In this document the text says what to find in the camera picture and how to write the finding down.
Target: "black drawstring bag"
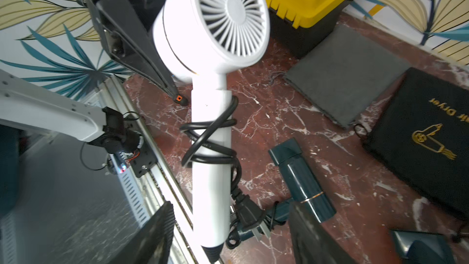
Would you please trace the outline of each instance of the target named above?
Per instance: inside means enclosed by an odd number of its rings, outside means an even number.
[[[422,196],[468,220],[469,91],[410,68],[362,142]]]

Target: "hair dryer air intake grille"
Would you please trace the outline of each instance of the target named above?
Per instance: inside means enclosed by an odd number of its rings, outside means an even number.
[[[237,56],[256,53],[266,34],[262,0],[200,0],[202,17],[216,41]]]

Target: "gold logo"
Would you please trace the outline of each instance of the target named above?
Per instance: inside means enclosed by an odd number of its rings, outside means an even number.
[[[423,146],[435,153],[441,153],[448,159],[454,160],[456,158],[456,154],[454,154],[451,150],[446,149],[442,143],[433,138],[433,136],[441,129],[442,126],[443,124],[437,124],[429,126],[423,131],[415,131],[412,134],[412,139],[420,146]]]

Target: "gray surface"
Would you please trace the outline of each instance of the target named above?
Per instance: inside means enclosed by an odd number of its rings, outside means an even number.
[[[285,79],[329,118],[348,127],[409,67],[379,44],[338,25]]]
[[[21,162],[14,209],[19,264],[105,264],[137,232],[119,179],[85,169],[82,143],[59,134]],[[105,156],[85,145],[89,167],[100,168]]]

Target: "yellow toolbox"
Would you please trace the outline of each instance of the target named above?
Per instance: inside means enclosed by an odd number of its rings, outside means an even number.
[[[271,35],[302,57],[332,32],[350,1],[266,0],[271,11]]]

